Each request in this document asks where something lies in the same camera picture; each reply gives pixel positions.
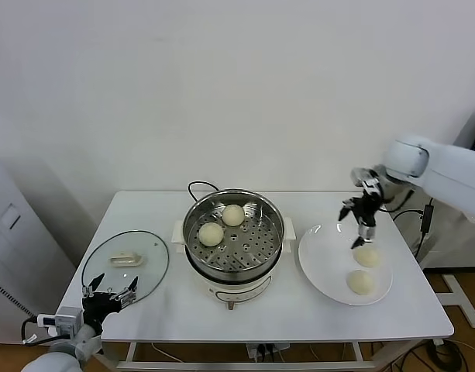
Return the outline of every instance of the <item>white wall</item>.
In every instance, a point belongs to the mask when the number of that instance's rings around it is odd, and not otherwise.
[[[471,0],[0,0],[0,157],[76,262],[120,189],[353,190],[473,111]]]

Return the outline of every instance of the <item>floor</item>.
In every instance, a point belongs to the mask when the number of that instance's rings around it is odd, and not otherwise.
[[[475,306],[475,274],[457,274],[458,282],[463,287],[464,291]],[[448,291],[445,283],[440,275],[429,274],[427,278],[430,284],[438,292]],[[457,307],[447,307],[446,312],[453,322],[455,334],[452,339],[456,339],[475,347],[475,329],[472,329],[460,309]],[[115,344],[113,345],[120,356],[125,356],[128,345]],[[235,345],[169,345],[157,344],[157,347],[170,353],[183,361],[249,361],[246,353],[246,347],[242,344]],[[375,351],[380,347],[380,344],[373,345]],[[327,360],[341,360],[342,355],[344,360],[352,360],[353,352],[350,346],[345,349],[342,344],[312,344],[312,349],[316,356],[323,361]],[[369,343],[362,344],[363,355],[369,359],[371,354],[371,345]],[[469,371],[475,372],[475,351],[469,347],[460,345],[460,350],[466,357],[469,365]],[[26,348],[24,346],[10,346],[0,345],[0,372],[20,371],[29,361],[34,360],[42,353],[46,352],[46,347]],[[439,370],[435,365],[429,361],[424,349],[416,350],[416,353],[429,363],[435,371]],[[282,353],[285,361],[315,361],[315,357],[308,344],[294,344],[290,349]],[[150,344],[144,344],[138,348],[135,360],[166,360],[170,361],[166,356],[155,351]],[[85,368],[86,372],[106,372],[97,360],[91,359]],[[430,371],[421,361],[417,360],[415,356],[410,355],[404,365],[405,372],[419,372]]]

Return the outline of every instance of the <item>power strip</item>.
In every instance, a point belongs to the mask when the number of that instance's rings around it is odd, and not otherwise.
[[[247,355],[249,356],[250,359],[254,359],[255,362],[258,361],[258,356],[261,357],[261,354],[258,353],[258,345],[259,343],[247,343],[246,348],[247,348]],[[290,343],[274,343],[274,353],[278,352],[278,350],[286,350],[291,347]],[[266,350],[265,348],[265,356],[269,355],[270,352]]]

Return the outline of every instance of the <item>robotic hand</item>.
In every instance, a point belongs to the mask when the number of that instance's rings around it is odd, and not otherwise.
[[[342,221],[349,212],[353,212],[358,222],[358,238],[351,249],[371,242],[375,235],[375,213],[384,202],[384,189],[382,188],[378,174],[374,170],[355,168],[351,171],[353,183],[363,188],[361,198],[351,198],[343,202],[344,207],[340,210],[339,221]]]
[[[53,344],[47,354],[27,364],[22,372],[80,372],[91,355],[101,349],[102,323],[106,316],[120,312],[136,300],[138,281],[138,277],[134,278],[132,283],[119,293],[96,292],[104,277],[105,275],[101,274],[87,287],[82,288],[83,314],[81,309],[60,308],[56,315],[39,315],[29,320],[36,322],[38,326],[55,326],[59,336],[34,342],[34,335],[23,340],[26,346],[40,345],[56,339],[70,340]],[[22,325],[23,338],[26,323],[27,321]]]
[[[351,178],[363,196],[343,202],[339,221],[353,212],[359,225],[353,248],[372,241],[376,211],[407,186],[419,186],[475,220],[475,151],[405,136],[391,144],[382,164],[354,168]]]

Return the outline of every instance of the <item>white table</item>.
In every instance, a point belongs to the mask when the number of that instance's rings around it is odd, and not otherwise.
[[[291,217],[298,241],[313,225],[336,219],[345,192],[264,192]],[[174,223],[183,219],[193,201],[181,191],[120,191],[115,195],[61,306],[81,306],[81,272],[92,251],[111,236],[126,230],[156,233],[169,246],[170,265],[163,282],[139,303],[109,315],[103,325],[103,341],[173,343],[318,343],[352,342],[357,362],[336,363],[138,363],[127,360],[119,369],[233,370],[379,368],[394,360],[420,339],[453,334],[453,326],[419,265],[392,222],[377,214],[377,244],[391,261],[394,283],[387,297],[368,306],[340,304],[316,290],[302,273],[297,259],[298,241],[292,253],[280,258],[270,287],[257,299],[237,305],[233,311],[204,295],[194,283],[194,270],[184,254],[170,244]],[[388,343],[371,361],[360,356],[360,341]]]

